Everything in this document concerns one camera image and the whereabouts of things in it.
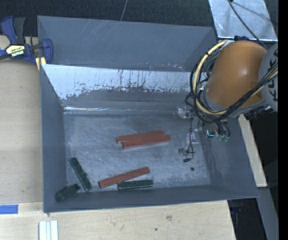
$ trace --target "yellow cable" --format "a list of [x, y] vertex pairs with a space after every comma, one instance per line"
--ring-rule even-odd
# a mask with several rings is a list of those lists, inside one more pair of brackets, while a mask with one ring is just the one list
[[[219, 43], [217, 43], [216, 45], [214, 45], [203, 57], [202, 59], [200, 60], [197, 68], [196, 68], [196, 72], [195, 72], [195, 75], [194, 75], [194, 80], [193, 80], [193, 93], [196, 92], [196, 87], [197, 87], [197, 81], [198, 81], [198, 77], [199, 77], [199, 73], [201, 71], [201, 68], [202, 68], [202, 65], [204, 64], [204, 62], [206, 61], [206, 59], [208, 58], [208, 56], [210, 56], [211, 53], [213, 53], [217, 48], [225, 45], [227, 43], [227, 40], [224, 40], [224, 41], [221, 41]], [[197, 107], [204, 113], [207, 113], [207, 114], [212, 114], [212, 115], [221, 115], [221, 114], [224, 114], [226, 112], [227, 109], [225, 110], [222, 110], [222, 111], [217, 111], [217, 112], [213, 112], [213, 111], [208, 111], [207, 109], [205, 109], [201, 104], [200, 102], [196, 99], [196, 105]]]
[[[197, 81], [198, 81], [198, 77], [199, 77], [199, 73], [201, 71], [201, 68], [204, 64], [204, 62], [206, 61], [206, 59], [210, 56], [211, 53], [213, 53], [217, 48], [223, 46], [224, 44], [227, 43], [227, 40], [224, 40], [224, 41], [221, 41], [219, 43], [217, 43], [216, 45], [214, 45], [204, 56], [203, 58], [200, 60], [197, 68], [196, 68], [196, 71], [195, 71], [195, 74], [194, 74], [194, 80], [193, 80], [193, 83], [192, 83], [192, 87], [193, 87], [193, 93], [196, 92], [196, 88], [197, 88]], [[270, 77], [273, 78], [275, 77], [276, 75], [278, 74], [278, 68], [275, 69], [275, 72], [274, 74]], [[258, 93], [261, 89], [263, 88], [263, 86], [261, 88], [259, 88], [256, 92], [254, 92], [252, 96], [254, 96], [256, 93]], [[204, 113], [206, 114], [210, 114], [210, 115], [223, 115], [228, 109], [224, 109], [224, 110], [221, 110], [221, 111], [210, 111], [210, 110], [207, 110], [206, 108], [204, 108], [202, 106], [202, 104], [200, 104], [200, 102], [198, 101], [198, 99], [196, 99], [196, 105], [197, 107]]]

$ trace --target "silver panel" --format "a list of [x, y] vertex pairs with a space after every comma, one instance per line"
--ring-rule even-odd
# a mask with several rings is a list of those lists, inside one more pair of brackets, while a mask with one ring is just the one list
[[[218, 38], [233, 39], [234, 36], [245, 36], [255, 40], [236, 16], [227, 0], [208, 0], [208, 2]], [[261, 41], [278, 41], [264, 0], [234, 0], [232, 5], [245, 24]]]

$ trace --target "yellow label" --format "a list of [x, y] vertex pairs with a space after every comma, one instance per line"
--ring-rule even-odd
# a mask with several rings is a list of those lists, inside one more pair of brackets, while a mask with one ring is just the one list
[[23, 54], [25, 50], [24, 45], [11, 45], [6, 49], [7, 54], [12, 54], [12, 56], [17, 56]]

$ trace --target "bin floor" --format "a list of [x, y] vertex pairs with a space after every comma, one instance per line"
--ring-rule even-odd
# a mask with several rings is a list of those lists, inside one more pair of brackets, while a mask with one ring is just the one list
[[[179, 153], [187, 147], [190, 127], [190, 119], [173, 114], [65, 114], [67, 184], [81, 186], [68, 160], [76, 157], [92, 184], [91, 191], [115, 191], [117, 185], [99, 188], [98, 182], [143, 167], [149, 167], [150, 173], [134, 180], [153, 180], [153, 188], [209, 185], [210, 173], [198, 139], [202, 137], [196, 135], [191, 161], [183, 162], [186, 157]], [[158, 130], [170, 135], [171, 141], [130, 149], [116, 143], [118, 136]]]

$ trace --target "green block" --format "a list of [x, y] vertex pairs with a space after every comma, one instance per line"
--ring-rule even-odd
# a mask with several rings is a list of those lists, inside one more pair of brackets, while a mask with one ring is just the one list
[[80, 189], [80, 186], [77, 184], [63, 188], [62, 190], [57, 192], [57, 194], [55, 195], [56, 202], [60, 203], [64, 201], [65, 199], [73, 196], [79, 191], [79, 189]]
[[77, 177], [82, 184], [85, 191], [89, 191], [92, 189], [92, 185], [87, 177], [87, 173], [82, 169], [79, 161], [76, 159], [76, 157], [72, 157], [69, 159], [70, 164], [72, 165], [75, 173], [77, 174]]
[[151, 188], [153, 186], [153, 180], [144, 179], [144, 180], [133, 180], [133, 181], [124, 181], [117, 184], [118, 190], [132, 190], [132, 189], [142, 189], [142, 188]]

